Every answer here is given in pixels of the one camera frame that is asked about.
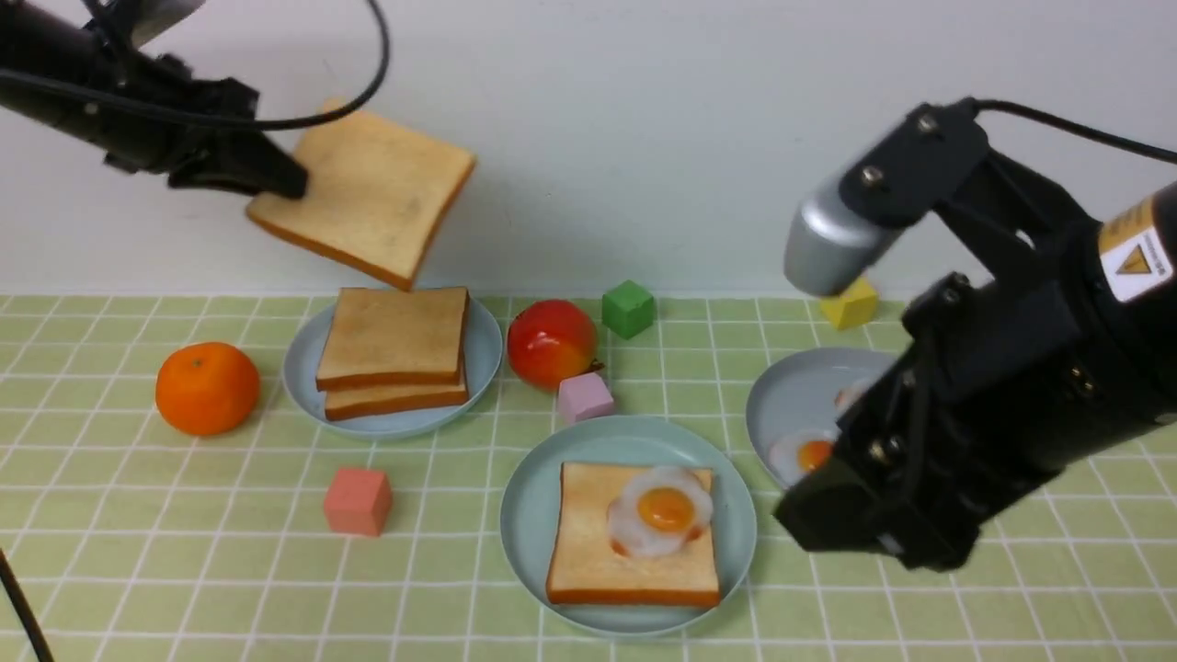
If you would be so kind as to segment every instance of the egg yolk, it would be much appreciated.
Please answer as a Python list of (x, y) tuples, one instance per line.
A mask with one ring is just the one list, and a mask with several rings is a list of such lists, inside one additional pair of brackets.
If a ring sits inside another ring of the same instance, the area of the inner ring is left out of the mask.
[(681, 490), (654, 488), (638, 498), (638, 516), (658, 531), (685, 531), (694, 523), (694, 502)]
[(805, 471), (813, 471), (825, 464), (833, 451), (833, 444), (825, 439), (813, 439), (797, 449), (797, 464)]

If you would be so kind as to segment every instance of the warning label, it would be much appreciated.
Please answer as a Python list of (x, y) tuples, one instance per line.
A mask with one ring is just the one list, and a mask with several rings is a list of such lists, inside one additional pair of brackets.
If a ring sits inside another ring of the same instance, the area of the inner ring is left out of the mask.
[(1152, 199), (1146, 199), (1099, 232), (1099, 259), (1112, 294), (1121, 303), (1168, 283), (1172, 263), (1152, 223)]
[(1128, 259), (1124, 264), (1119, 265), (1116, 273), (1152, 273), (1152, 269), (1149, 267), (1149, 260), (1144, 259), (1144, 249), (1137, 246), (1132, 249), (1132, 252), (1128, 254)]

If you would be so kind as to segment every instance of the red cube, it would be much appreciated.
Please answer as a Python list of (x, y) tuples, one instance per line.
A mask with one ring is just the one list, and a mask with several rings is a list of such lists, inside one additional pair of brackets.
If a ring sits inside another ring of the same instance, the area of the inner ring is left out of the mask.
[(384, 471), (343, 468), (322, 502), (327, 525), (337, 534), (379, 536), (392, 510), (392, 486)]

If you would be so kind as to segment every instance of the white wall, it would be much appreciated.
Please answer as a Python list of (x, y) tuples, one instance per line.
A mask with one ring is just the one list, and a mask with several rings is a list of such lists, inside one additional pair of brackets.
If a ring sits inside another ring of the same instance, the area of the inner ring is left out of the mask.
[[(77, 0), (42, 6), (82, 20)], [(1156, 0), (385, 0), (390, 80), (370, 106), (479, 154), (426, 282), (791, 291), (793, 207), (911, 106), (1000, 97), (1177, 145), (1177, 4)], [(361, 0), (210, 0), (152, 44), (262, 91), (267, 117), (353, 94), (373, 69)], [(1105, 218), (1173, 168), (1023, 120), (995, 145)], [(290, 147), (297, 134), (279, 134)], [(364, 277), (264, 234), (244, 199), (125, 177), (0, 113), (0, 290), (325, 290)], [(918, 291), (935, 219), (875, 272)]]

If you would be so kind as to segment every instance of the mandarin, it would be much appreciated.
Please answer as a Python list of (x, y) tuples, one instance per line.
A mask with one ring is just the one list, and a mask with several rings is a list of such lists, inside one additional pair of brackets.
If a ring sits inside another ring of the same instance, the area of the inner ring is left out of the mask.
[(250, 357), (227, 343), (198, 343), (173, 352), (155, 378), (155, 406), (187, 435), (228, 432), (250, 417), (261, 376)]

